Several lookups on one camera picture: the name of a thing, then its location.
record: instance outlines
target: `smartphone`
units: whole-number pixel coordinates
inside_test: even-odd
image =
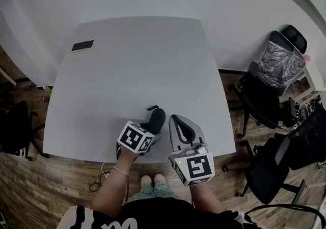
[[[90,49],[93,47],[94,40],[84,41],[80,43],[75,43],[72,47],[71,52],[78,52],[80,50]]]

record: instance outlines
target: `beige shoe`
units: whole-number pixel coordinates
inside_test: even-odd
[[[156,174],[155,177],[154,177],[154,183],[155,184],[157,184],[157,183],[166,184],[167,181],[166,181],[164,175],[162,175],[162,174]]]
[[[150,178],[148,175],[144,175],[141,178],[141,186],[151,186],[152,185],[152,178]]]

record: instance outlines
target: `mint green pants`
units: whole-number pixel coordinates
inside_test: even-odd
[[[171,191],[168,185],[157,183],[155,184],[154,188],[152,186],[142,187],[140,193],[134,194],[128,202],[155,197],[173,197],[179,199],[176,194]]]

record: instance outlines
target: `white cube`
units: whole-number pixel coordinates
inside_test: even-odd
[[[215,175],[212,153],[182,158],[170,157],[170,160],[185,186],[207,182]]]
[[[124,126],[118,143],[134,153],[144,153],[153,141],[154,135],[141,128],[138,124],[128,121]]]

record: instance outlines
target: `wooden floor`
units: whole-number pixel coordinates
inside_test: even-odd
[[[229,106],[239,104],[236,96],[228,91],[227,87],[236,84],[240,75],[221,74]],[[293,94],[289,89],[284,95]],[[26,100],[30,110],[38,112],[35,125],[45,121],[47,102],[42,97],[48,96],[45,91],[39,91],[31,82],[18,84],[12,89],[10,97],[15,101]],[[215,195],[227,209],[248,211],[261,205],[250,192],[245,197],[237,198],[235,192],[242,191],[246,179],[243,171],[222,172],[222,166],[237,164],[239,167],[248,165],[248,155],[239,145],[240,140],[236,134],[242,129],[242,111],[230,112],[233,132],[235,135],[236,153],[214,158],[215,177],[209,183]],[[282,132],[280,129],[270,130],[264,126],[256,126],[250,119],[246,139],[251,146],[264,144],[274,133]],[[43,131],[37,136],[37,142],[42,146]],[[24,157],[0,154],[0,210],[11,228],[56,228],[60,219],[70,206],[89,206],[94,193],[89,191],[89,185],[99,181],[101,163],[78,161],[50,156],[49,159],[40,157],[30,147],[29,162]],[[104,166],[110,171],[112,164]],[[140,177],[144,174],[154,175],[162,173],[166,176],[168,184],[183,199],[190,200],[188,187],[181,184],[176,172],[169,163],[164,164],[135,164],[130,173],[130,192],[133,195],[140,189]],[[326,181],[326,173],[318,173],[316,164],[312,164],[297,171],[290,171],[287,183],[300,185],[302,179],[307,183]],[[324,196],[324,187],[305,189],[300,203],[318,205]],[[280,190],[272,203],[291,203],[293,193]],[[283,228],[284,225],[311,227],[314,216],[299,211],[284,209],[265,209],[256,211],[251,215],[260,223],[269,228]]]

